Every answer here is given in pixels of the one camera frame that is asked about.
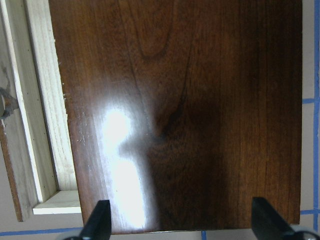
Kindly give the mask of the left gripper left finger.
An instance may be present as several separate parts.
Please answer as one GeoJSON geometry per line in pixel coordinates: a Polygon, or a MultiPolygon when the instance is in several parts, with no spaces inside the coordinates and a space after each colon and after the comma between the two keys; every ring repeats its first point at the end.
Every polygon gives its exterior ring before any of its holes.
{"type": "Polygon", "coordinates": [[[112,233],[109,200],[99,200],[79,234],[81,240],[109,240],[112,233]]]}

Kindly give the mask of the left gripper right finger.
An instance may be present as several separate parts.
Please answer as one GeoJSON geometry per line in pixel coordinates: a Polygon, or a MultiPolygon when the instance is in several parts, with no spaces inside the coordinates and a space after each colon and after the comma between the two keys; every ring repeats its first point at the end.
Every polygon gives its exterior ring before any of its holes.
{"type": "Polygon", "coordinates": [[[253,197],[251,229],[258,240],[289,240],[294,230],[263,197],[253,197]]]}

